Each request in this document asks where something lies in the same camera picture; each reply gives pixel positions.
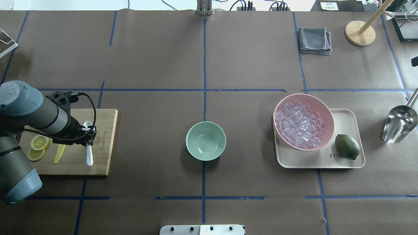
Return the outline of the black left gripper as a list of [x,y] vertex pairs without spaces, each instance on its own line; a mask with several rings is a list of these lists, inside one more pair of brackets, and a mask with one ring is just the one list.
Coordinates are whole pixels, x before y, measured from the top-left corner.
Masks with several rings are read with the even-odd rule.
[[68,122],[64,129],[57,134],[52,135],[53,143],[73,145],[80,144],[82,146],[92,146],[96,137],[96,113],[94,114],[93,123],[88,126],[82,126],[75,118],[68,115]]

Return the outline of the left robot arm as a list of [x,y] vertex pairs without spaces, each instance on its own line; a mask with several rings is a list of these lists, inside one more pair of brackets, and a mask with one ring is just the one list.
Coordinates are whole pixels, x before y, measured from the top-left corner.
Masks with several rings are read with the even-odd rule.
[[91,146],[96,136],[96,125],[82,126],[71,115],[71,104],[86,96],[84,92],[54,92],[45,96],[23,81],[8,81],[0,89],[1,200],[15,204],[43,185],[36,169],[19,140],[22,132],[31,132],[53,143]]

